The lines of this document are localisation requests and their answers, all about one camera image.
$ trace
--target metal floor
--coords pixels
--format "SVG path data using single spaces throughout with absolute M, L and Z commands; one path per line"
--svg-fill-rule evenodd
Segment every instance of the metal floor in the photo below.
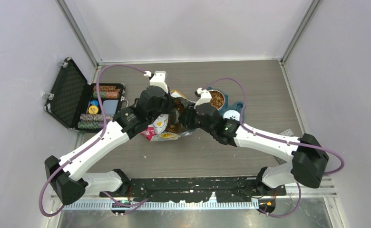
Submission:
M 301 130 L 286 83 L 276 60 L 139 64 L 154 72 L 166 71 L 170 89 L 197 100 L 194 91 L 222 77 L 233 77 L 246 88 L 245 123 L 255 128 L 280 133 L 288 128 L 296 136 Z M 149 81 L 139 72 L 123 67 L 107 70 L 103 83 L 125 83 L 126 98 L 133 103 Z M 243 100 L 243 93 L 232 81 L 212 85 L 229 95 L 229 104 Z M 93 134 L 86 134 L 88 140 Z M 201 177 L 256 175 L 264 166 L 275 166 L 271 155 L 247 148 L 217 143 L 202 130 L 175 141 L 149 142 L 142 135 L 117 147 L 89 172 L 122 169 L 129 178 Z
M 277 199 L 274 214 L 286 214 L 297 199 Z M 304 198 L 286 218 L 272 218 L 254 209 L 137 211 L 114 217 L 109 210 L 65 210 L 58 228 L 332 228 L 322 198 Z

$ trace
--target case latch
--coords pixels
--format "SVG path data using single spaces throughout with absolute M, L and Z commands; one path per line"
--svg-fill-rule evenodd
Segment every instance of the case latch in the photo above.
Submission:
M 43 93 L 43 98 L 47 100 L 52 100 L 54 98 L 54 94 L 51 93 Z

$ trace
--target metal bracket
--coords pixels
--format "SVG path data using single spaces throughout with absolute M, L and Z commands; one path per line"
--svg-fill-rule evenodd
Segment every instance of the metal bracket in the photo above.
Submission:
M 54 94 L 51 93 L 43 93 L 43 98 L 47 100 L 52 100 L 54 98 Z
M 63 67 L 63 68 L 66 68 L 68 66 L 68 63 L 64 62 L 64 61 L 60 61 L 60 62 L 58 62 L 58 65 Z

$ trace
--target white wall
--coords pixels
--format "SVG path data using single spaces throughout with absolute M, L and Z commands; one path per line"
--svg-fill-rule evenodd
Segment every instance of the white wall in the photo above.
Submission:
M 0 228 L 44 227 L 44 160 L 72 150 L 76 134 L 43 111 L 41 94 L 68 56 L 91 78 L 93 66 L 54 0 L 0 0 Z
M 322 1 L 286 65 L 308 132 L 346 161 L 347 227 L 371 227 L 371 0 Z
M 312 0 L 74 1 L 103 61 L 125 62 L 281 58 Z

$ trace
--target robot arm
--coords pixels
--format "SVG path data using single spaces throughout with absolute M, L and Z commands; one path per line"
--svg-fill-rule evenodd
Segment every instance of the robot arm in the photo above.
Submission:
M 69 205 L 85 194 L 101 191 L 118 191 L 124 194 L 130 186 L 128 177 L 121 170 L 107 173 L 86 173 L 102 157 L 119 145 L 126 143 L 138 133 L 146 130 L 161 114 L 169 114 L 173 99 L 165 83 L 166 73 L 147 72 L 150 86 L 142 91 L 132 106 L 123 108 L 106 125 L 105 134 L 97 133 L 90 140 L 59 159 L 50 156 L 45 160 L 47 178 L 62 164 L 69 161 L 52 180 L 51 186 L 63 205 Z M 87 148 L 96 139 L 100 140 L 86 152 L 71 161 L 71 158 Z
M 302 138 L 277 135 L 258 129 L 246 124 L 244 126 L 253 133 L 245 130 L 239 121 L 225 119 L 212 107 L 208 91 L 198 89 L 196 94 L 200 99 L 195 105 L 196 121 L 184 123 L 190 127 L 199 127 L 213 136 L 215 140 L 224 145 L 235 147 L 247 147 L 268 153 L 286 161 L 285 164 L 276 167 L 263 167 L 257 175 L 255 184 L 262 194 L 270 194 L 275 188 L 287 183 L 298 182 L 310 188 L 318 188 L 329 157 L 324 151 L 292 145 L 305 143 L 320 146 L 318 141 L 309 134 Z M 278 142 L 260 135 L 287 141 Z

